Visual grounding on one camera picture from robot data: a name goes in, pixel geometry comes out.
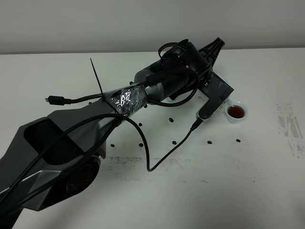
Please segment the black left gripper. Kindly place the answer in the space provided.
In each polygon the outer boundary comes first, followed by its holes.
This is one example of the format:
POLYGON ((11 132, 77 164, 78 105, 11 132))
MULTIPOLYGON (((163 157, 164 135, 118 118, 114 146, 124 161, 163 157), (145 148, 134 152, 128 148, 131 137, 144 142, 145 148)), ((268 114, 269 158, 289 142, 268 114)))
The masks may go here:
POLYGON ((196 72, 200 80, 199 88, 209 83, 212 78, 213 66, 220 50, 224 46, 224 42, 220 38, 216 38, 199 50, 188 39, 182 40, 181 44, 185 45, 186 50, 186 53, 181 57, 183 67, 196 72))

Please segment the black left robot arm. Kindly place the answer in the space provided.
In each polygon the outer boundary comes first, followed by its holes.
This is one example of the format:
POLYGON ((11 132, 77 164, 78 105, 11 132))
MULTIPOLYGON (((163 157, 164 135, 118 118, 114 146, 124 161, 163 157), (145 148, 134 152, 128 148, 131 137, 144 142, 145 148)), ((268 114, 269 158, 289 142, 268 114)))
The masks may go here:
POLYGON ((163 45, 159 60, 139 71, 134 82, 110 92, 78 99, 50 96, 52 105, 92 100, 79 109, 57 110, 18 128, 0 160, 0 221, 16 219, 23 209, 40 211, 85 190, 96 178, 106 140, 122 122, 148 104, 165 103, 197 91, 208 97, 191 126, 195 130, 226 100, 232 88, 213 72, 224 42, 217 38, 197 49, 188 40, 163 45))

